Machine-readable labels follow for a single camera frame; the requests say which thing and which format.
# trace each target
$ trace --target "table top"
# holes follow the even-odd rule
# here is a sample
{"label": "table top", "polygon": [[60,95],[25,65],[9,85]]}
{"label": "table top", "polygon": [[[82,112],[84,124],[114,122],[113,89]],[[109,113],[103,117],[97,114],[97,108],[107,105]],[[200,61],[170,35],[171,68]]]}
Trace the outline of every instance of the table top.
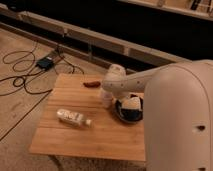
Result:
{"label": "table top", "polygon": [[[113,108],[102,106],[100,88],[83,85],[101,79],[98,75],[59,75],[32,140],[31,153],[145,161],[143,121],[123,123]],[[60,122],[56,116],[60,108],[85,114],[92,125],[79,128]]]}

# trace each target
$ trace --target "gray carpet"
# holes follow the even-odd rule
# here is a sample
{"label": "gray carpet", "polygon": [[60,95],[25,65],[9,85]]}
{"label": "gray carpet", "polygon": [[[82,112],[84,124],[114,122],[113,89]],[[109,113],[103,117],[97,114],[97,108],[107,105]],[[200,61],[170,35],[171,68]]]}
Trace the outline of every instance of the gray carpet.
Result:
{"label": "gray carpet", "polygon": [[[15,35],[8,31],[0,29],[0,79],[7,76],[17,75],[12,70],[12,65],[2,63],[2,56],[16,50],[32,50],[35,43],[24,37]],[[38,45],[35,54],[37,58],[46,55],[51,48]],[[79,60],[75,57],[67,55],[70,62],[82,67],[86,74],[104,74],[105,69]],[[26,67],[27,63],[23,63],[18,67]],[[68,68],[61,66],[57,67],[59,72],[67,72]],[[31,91],[43,91],[53,87],[57,78],[54,70],[45,73],[36,81],[29,84],[28,88]],[[11,92],[14,88],[11,81],[0,83],[0,94]],[[36,103],[43,95],[29,95],[23,90],[5,97],[0,97],[0,137],[13,127],[20,118]],[[53,162],[43,155],[33,155],[29,153],[29,146],[32,137],[35,133],[36,126],[39,122],[40,115],[46,99],[42,101],[30,114],[13,129],[0,142],[0,170],[1,171],[55,171],[57,167]],[[144,163],[104,160],[104,159],[89,159],[75,157],[58,157],[59,161],[67,171],[142,171]]]}

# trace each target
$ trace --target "black cable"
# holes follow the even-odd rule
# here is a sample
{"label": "black cable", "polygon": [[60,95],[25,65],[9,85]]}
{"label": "black cable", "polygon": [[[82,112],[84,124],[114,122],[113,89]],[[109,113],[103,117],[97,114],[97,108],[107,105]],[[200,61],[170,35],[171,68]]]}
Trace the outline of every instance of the black cable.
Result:
{"label": "black cable", "polygon": [[67,61],[65,59],[65,55],[63,54],[63,51],[60,49],[60,44],[59,43],[57,44],[56,52],[58,53],[58,56],[61,58],[61,60],[63,60],[66,64],[68,64],[69,66],[71,66],[73,68],[71,74],[74,74],[76,69],[78,69],[84,75],[84,70],[81,67],[73,65],[72,63],[70,63],[69,61]]}
{"label": "black cable", "polygon": [[26,114],[24,114],[21,119],[19,119],[18,122],[16,122],[15,125],[13,125],[13,127],[11,127],[1,138],[0,138],[0,142],[14,129],[17,127],[17,125],[24,120],[24,118],[26,116],[28,116],[30,114],[30,112],[32,112],[48,95],[50,94],[50,92],[47,92]]}

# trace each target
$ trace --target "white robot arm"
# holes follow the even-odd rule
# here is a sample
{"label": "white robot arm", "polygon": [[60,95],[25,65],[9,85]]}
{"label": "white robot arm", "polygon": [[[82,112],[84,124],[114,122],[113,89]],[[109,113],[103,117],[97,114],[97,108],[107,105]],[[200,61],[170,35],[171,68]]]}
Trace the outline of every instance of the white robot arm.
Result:
{"label": "white robot arm", "polygon": [[144,92],[148,171],[213,170],[213,61],[127,75],[112,65],[102,82],[117,99]]}

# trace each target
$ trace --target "white bottle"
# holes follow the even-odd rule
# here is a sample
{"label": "white bottle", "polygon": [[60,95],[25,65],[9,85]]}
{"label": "white bottle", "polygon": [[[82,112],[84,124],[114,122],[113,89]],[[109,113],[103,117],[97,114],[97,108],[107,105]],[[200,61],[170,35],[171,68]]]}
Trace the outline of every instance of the white bottle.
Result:
{"label": "white bottle", "polygon": [[87,119],[82,113],[71,112],[66,109],[59,109],[57,111],[57,116],[61,121],[64,121],[72,125],[90,126],[92,122],[92,120]]}

